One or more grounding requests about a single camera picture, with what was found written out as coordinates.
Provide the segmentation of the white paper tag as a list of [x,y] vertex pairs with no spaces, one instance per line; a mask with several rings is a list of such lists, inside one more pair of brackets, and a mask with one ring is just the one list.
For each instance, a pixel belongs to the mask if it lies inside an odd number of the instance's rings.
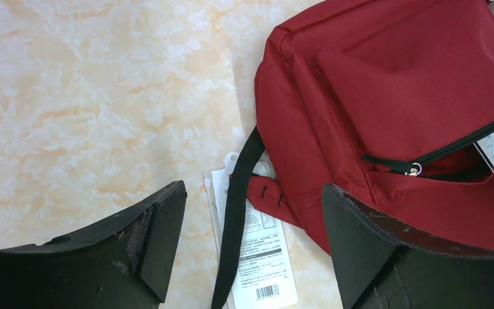
[[[228,176],[239,154],[230,152],[220,170],[203,174],[216,247],[221,246]],[[284,308],[297,304],[293,276],[282,221],[254,209],[246,201],[244,233],[238,272],[225,308]]]

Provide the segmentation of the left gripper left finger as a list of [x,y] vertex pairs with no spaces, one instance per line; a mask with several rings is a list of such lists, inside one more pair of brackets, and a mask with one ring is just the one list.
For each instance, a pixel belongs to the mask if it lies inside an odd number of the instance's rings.
[[166,299],[187,192],[144,200],[43,245],[0,250],[0,308],[158,308]]

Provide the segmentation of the red backpack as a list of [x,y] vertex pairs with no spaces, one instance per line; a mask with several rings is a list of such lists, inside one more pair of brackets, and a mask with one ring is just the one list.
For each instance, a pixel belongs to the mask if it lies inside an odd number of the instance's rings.
[[418,230],[494,251],[490,1],[323,1],[278,25],[255,76],[257,123],[239,154],[212,298],[237,275],[246,201],[331,256],[334,184]]

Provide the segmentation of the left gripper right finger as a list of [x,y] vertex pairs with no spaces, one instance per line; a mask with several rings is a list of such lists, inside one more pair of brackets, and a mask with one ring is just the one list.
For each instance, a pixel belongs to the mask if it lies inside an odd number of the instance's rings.
[[322,210],[344,308],[494,308],[494,251],[418,230],[331,183]]

